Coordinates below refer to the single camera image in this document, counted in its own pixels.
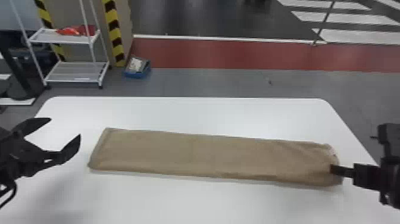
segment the concrete floor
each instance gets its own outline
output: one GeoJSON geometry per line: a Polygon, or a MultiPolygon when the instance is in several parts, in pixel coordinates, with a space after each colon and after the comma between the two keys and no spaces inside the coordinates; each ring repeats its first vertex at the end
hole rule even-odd
{"type": "Polygon", "coordinates": [[[108,72],[103,90],[87,85],[53,85],[31,107],[8,107],[4,114],[0,114],[0,126],[9,129],[33,117],[47,99],[59,95],[322,98],[333,106],[371,156],[378,161],[382,156],[382,147],[371,140],[370,136],[376,135],[376,126],[381,123],[400,123],[400,76],[395,74],[153,69],[146,79],[135,80],[122,77],[121,71],[113,69],[108,72]]]}

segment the black equipment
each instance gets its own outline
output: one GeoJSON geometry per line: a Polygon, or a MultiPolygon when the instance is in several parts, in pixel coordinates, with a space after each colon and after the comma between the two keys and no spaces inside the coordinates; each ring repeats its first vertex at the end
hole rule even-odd
{"type": "Polygon", "coordinates": [[[17,193],[16,179],[31,177],[37,172],[69,161],[79,150],[80,135],[61,151],[45,151],[24,139],[25,136],[50,122],[50,118],[28,119],[7,131],[0,127],[0,198],[12,194],[0,204],[0,209],[17,193]]]}
{"type": "Polygon", "coordinates": [[[384,146],[385,156],[380,160],[380,167],[355,163],[352,169],[331,165],[330,172],[352,178],[355,186],[379,191],[382,204],[400,209],[400,157],[392,151],[400,150],[400,125],[379,125],[378,136],[373,138],[384,146]]]}

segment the black and yellow hazard stripe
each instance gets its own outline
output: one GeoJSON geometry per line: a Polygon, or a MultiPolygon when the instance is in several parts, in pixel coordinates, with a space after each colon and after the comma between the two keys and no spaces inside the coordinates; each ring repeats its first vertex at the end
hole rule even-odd
{"type": "MultiPolygon", "coordinates": [[[[46,28],[49,29],[54,29],[53,24],[51,22],[50,14],[46,9],[45,3],[43,0],[35,0],[35,4],[37,6],[37,11],[39,12],[39,17],[43,22],[43,25],[46,28]]],[[[55,51],[56,54],[60,57],[62,61],[65,61],[65,53],[63,51],[63,48],[61,47],[60,44],[54,43],[52,44],[52,49],[55,51]]]]}
{"type": "Polygon", "coordinates": [[[115,66],[124,66],[125,55],[122,45],[120,23],[118,22],[117,7],[113,0],[102,1],[105,11],[105,21],[108,25],[108,34],[112,45],[112,56],[115,58],[115,66]]]}

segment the metal shelf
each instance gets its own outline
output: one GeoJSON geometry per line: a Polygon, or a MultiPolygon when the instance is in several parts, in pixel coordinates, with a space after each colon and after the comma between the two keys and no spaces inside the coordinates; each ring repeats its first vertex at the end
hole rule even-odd
{"type": "Polygon", "coordinates": [[[55,29],[40,28],[28,41],[31,43],[65,43],[65,44],[89,44],[92,45],[99,37],[100,30],[96,30],[90,41],[87,36],[61,35],[55,29]]]}
{"type": "Polygon", "coordinates": [[[109,62],[62,62],[49,72],[47,82],[94,82],[103,80],[109,62]]]}

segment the metal pole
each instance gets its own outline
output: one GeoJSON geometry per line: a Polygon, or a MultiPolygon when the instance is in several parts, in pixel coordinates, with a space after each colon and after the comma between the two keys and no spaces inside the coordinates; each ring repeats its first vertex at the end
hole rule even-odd
{"type": "Polygon", "coordinates": [[[12,11],[14,12],[15,16],[17,17],[18,25],[20,26],[20,28],[22,30],[22,35],[24,36],[24,39],[26,41],[26,45],[28,46],[30,54],[32,55],[32,59],[33,59],[33,62],[35,63],[37,72],[39,73],[39,76],[42,79],[43,85],[47,86],[47,82],[45,81],[45,78],[43,76],[42,69],[40,68],[38,60],[36,59],[35,52],[33,52],[33,50],[32,50],[32,44],[28,41],[28,36],[26,35],[26,31],[25,31],[24,25],[23,25],[23,23],[21,21],[20,15],[18,14],[17,8],[14,5],[14,1],[10,0],[10,4],[11,4],[12,11]]]}
{"type": "MultiPolygon", "coordinates": [[[[99,20],[97,19],[95,6],[93,5],[93,0],[90,0],[89,2],[90,2],[90,7],[92,8],[93,16],[95,18],[96,28],[100,30],[99,20]]],[[[105,58],[107,59],[107,61],[110,61],[108,59],[108,54],[107,54],[107,50],[105,49],[105,42],[104,42],[104,38],[103,38],[103,35],[102,35],[101,31],[100,31],[100,40],[101,40],[101,44],[103,46],[103,51],[104,51],[104,54],[105,54],[105,58]]]]}
{"type": "Polygon", "coordinates": [[[326,12],[325,18],[324,18],[324,20],[322,20],[322,22],[321,22],[321,26],[320,26],[320,29],[318,30],[317,36],[315,37],[314,41],[312,42],[312,46],[316,46],[316,44],[317,44],[317,39],[318,39],[318,37],[320,36],[322,30],[324,29],[324,25],[325,25],[325,23],[326,23],[326,20],[328,20],[328,17],[329,17],[329,15],[330,15],[330,12],[331,12],[332,9],[333,9],[333,6],[334,6],[335,2],[336,2],[336,0],[332,0],[332,3],[330,4],[330,6],[329,6],[329,8],[328,8],[328,11],[326,12]]]}
{"type": "Polygon", "coordinates": [[[82,16],[83,16],[83,22],[85,24],[85,30],[86,30],[86,36],[87,36],[87,40],[89,41],[89,48],[90,48],[90,54],[92,55],[92,60],[93,60],[93,73],[96,74],[97,71],[97,66],[96,66],[96,57],[95,57],[95,53],[93,51],[93,43],[90,41],[90,33],[89,33],[89,26],[88,26],[88,20],[86,19],[86,13],[85,13],[85,8],[83,6],[83,2],[82,0],[79,0],[79,4],[80,4],[80,10],[82,12],[82,16]]]}

